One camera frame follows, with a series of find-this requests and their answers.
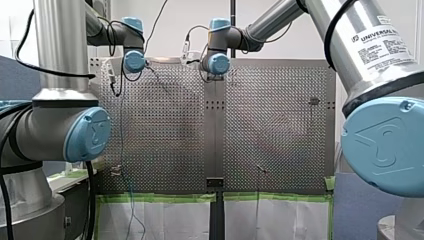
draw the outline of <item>cable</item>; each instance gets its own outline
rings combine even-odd
[[[299,5],[299,8],[302,9],[302,11],[304,11],[305,13],[309,13],[305,4],[302,3],[302,0],[296,0],[296,3],[297,3],[297,5]]]
[[[163,2],[162,7],[161,7],[161,9],[160,9],[160,11],[159,11],[159,14],[158,14],[158,16],[156,17],[155,23],[153,24],[152,32],[150,33],[150,36],[147,38],[146,48],[145,48],[144,54],[146,54],[146,53],[147,53],[147,48],[149,47],[150,39],[152,39],[152,37],[153,37],[153,33],[155,32],[156,24],[158,23],[158,21],[159,21],[159,19],[160,19],[160,16],[162,15],[162,12],[163,12],[163,10],[165,9],[165,6],[166,6],[166,4],[168,3],[168,1],[169,1],[169,0],[165,0],[165,1]]]
[[[7,128],[6,128],[6,130],[3,134],[3,137],[0,141],[0,156],[3,155],[4,146],[6,145],[6,141],[8,140],[12,129],[19,122],[21,117],[30,109],[31,109],[31,103],[24,103],[24,104],[19,104],[17,106],[11,107],[11,108],[9,108],[5,111],[2,111],[0,113],[0,120],[1,120],[4,117],[8,116],[9,114],[13,114],[15,112],[20,111],[19,113],[17,113],[13,117],[13,119],[11,120],[11,122],[9,123],[9,125],[7,126]],[[13,235],[12,208],[10,206],[9,192],[7,190],[7,186],[6,186],[6,182],[4,180],[3,174],[0,174],[0,188],[1,188],[2,195],[3,195],[4,208],[5,208],[5,212],[6,212],[7,238],[8,238],[8,240],[14,240],[15,238],[14,238],[14,235]]]
[[[125,93],[126,93],[126,84],[124,84],[121,87],[122,90],[122,96],[121,96],[121,101],[120,101],[120,109],[119,109],[119,133],[120,133],[120,142],[121,142],[121,149],[120,149],[120,162],[121,162],[121,166],[122,166],[122,172],[121,172],[121,176],[122,176],[122,180],[124,182],[125,185],[127,185],[128,188],[128,192],[130,194],[130,201],[131,201],[131,218],[130,218],[130,222],[128,224],[128,230],[127,230],[127,237],[125,238],[126,240],[128,240],[129,237],[129,233],[131,230],[131,224],[133,219],[135,218],[137,220],[137,222],[142,226],[143,228],[143,235],[141,240],[144,239],[145,233],[146,233],[146,227],[144,226],[143,222],[140,221],[140,219],[138,219],[138,217],[135,215],[135,201],[134,201],[134,196],[133,196],[133,188],[132,188],[132,183],[129,179],[127,179],[125,171],[126,171],[126,167],[125,167],[125,162],[124,162],[124,151],[125,151],[125,140],[124,140],[124,128],[123,128],[123,109],[124,109],[124,100],[125,100]]]
[[[83,77],[83,78],[88,78],[88,79],[93,79],[93,78],[96,77],[96,75],[94,75],[94,74],[74,74],[74,73],[65,73],[65,72],[54,71],[54,70],[41,68],[41,67],[38,67],[38,66],[35,66],[35,65],[32,65],[32,64],[23,62],[21,60],[21,58],[19,57],[19,54],[20,54],[21,49],[24,46],[24,44],[25,44],[25,42],[28,38],[28,34],[29,34],[30,29],[31,29],[31,22],[32,22],[33,17],[34,17],[34,9],[29,14],[24,36],[23,36],[21,42],[19,42],[18,48],[16,49],[16,52],[15,52],[15,59],[18,63],[20,63],[21,65],[23,65],[27,68],[30,68],[30,69],[33,69],[33,70],[36,70],[36,71],[39,71],[39,72],[43,72],[43,73],[52,74],[52,75],[59,76],[59,77]]]
[[[356,2],[357,0],[347,0],[339,11],[336,13],[334,18],[331,20],[330,25],[328,26],[327,33],[325,34],[324,38],[324,53],[325,58],[327,59],[328,64],[332,69],[336,71],[334,68],[334,62],[333,58],[331,57],[331,39],[333,37],[334,31],[336,30],[337,23],[339,20],[343,17],[343,15],[346,13],[346,11]]]
[[[188,30],[188,33],[187,33],[187,35],[186,35],[186,42],[188,42],[188,48],[187,48],[187,51],[190,51],[190,47],[191,47],[190,34],[191,34],[191,32],[192,32],[193,30],[195,30],[196,28],[202,28],[202,29],[205,29],[205,30],[209,30],[209,28],[207,28],[207,27],[205,27],[205,26],[203,26],[203,25],[196,25],[196,26],[194,26],[194,27],[190,28],[190,30]]]
[[[131,26],[131,25],[127,24],[127,23],[121,22],[121,21],[116,21],[116,20],[109,21],[108,19],[106,19],[104,17],[100,17],[100,16],[98,16],[97,18],[98,19],[101,19],[101,20],[103,20],[103,21],[105,21],[107,23],[107,27],[106,27],[107,34],[106,34],[106,37],[107,37],[107,40],[109,42],[109,55],[111,57],[115,55],[116,45],[117,45],[117,38],[118,38],[118,35],[117,35],[116,30],[115,30],[115,28],[113,28],[113,24],[120,24],[120,25],[125,26],[126,28],[132,30],[133,32],[135,32],[141,38],[141,40],[144,43],[143,32],[141,32],[140,30],[134,28],[133,26]]]
[[[252,37],[252,35],[250,35],[250,33],[249,33],[249,27],[246,28],[246,35],[250,39],[252,39],[253,41],[258,42],[258,43],[272,43],[272,42],[276,42],[276,41],[280,40],[282,37],[284,37],[284,35],[287,34],[287,32],[290,30],[292,25],[293,25],[293,22],[290,22],[288,27],[286,28],[286,30],[279,37],[272,39],[272,40],[269,40],[269,41],[263,41],[263,40],[259,40],[259,39]]]
[[[96,184],[94,182],[93,165],[91,164],[91,162],[88,161],[88,162],[85,162],[85,166],[87,167],[88,183],[90,187],[90,205],[89,205],[90,217],[88,222],[86,240],[91,240],[93,238],[94,223],[96,221],[96,189],[95,189]]]
[[[109,21],[108,19],[106,19],[104,17],[100,17],[100,16],[98,18],[107,23],[106,31],[107,31],[107,39],[108,39],[108,42],[109,42],[109,55],[111,57],[115,55],[116,44],[117,44],[117,34],[116,34],[116,30],[113,28],[113,24],[121,24],[121,25],[127,27],[128,29],[134,31],[136,34],[139,35],[141,41],[143,41],[143,43],[144,43],[143,33],[140,30],[132,27],[131,25],[128,25],[128,24],[121,22],[121,21]],[[135,79],[129,78],[128,75],[125,73],[125,70],[124,70],[124,61],[125,61],[124,58],[122,58],[119,92],[116,93],[116,91],[115,91],[115,86],[114,86],[115,83],[110,84],[110,88],[112,90],[113,95],[115,95],[115,97],[119,97],[122,94],[123,77],[125,78],[125,80],[128,80],[130,82],[136,82],[141,78],[141,75],[142,75],[142,72],[140,72],[139,75]]]
[[[206,51],[207,48],[208,48],[208,44],[206,44],[205,47],[203,48],[202,54],[200,54],[200,59],[203,59],[203,54],[205,54],[205,51]],[[200,75],[200,78],[203,80],[203,82],[205,82],[205,83],[212,82],[212,80],[207,80],[203,77],[202,70],[201,70],[200,66],[199,66],[199,75]]]

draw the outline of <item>gray panel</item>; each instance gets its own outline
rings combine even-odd
[[[334,168],[335,74],[327,63],[246,59],[233,66],[225,101],[225,191],[325,192],[324,176]]]
[[[138,82],[126,81],[122,105],[121,98],[112,95],[107,70],[102,69],[100,102],[112,116],[113,130],[100,191],[128,191],[122,177],[111,175],[112,167],[123,165],[135,192],[204,192],[204,83],[198,71],[181,65],[152,67],[159,79],[146,69]]]

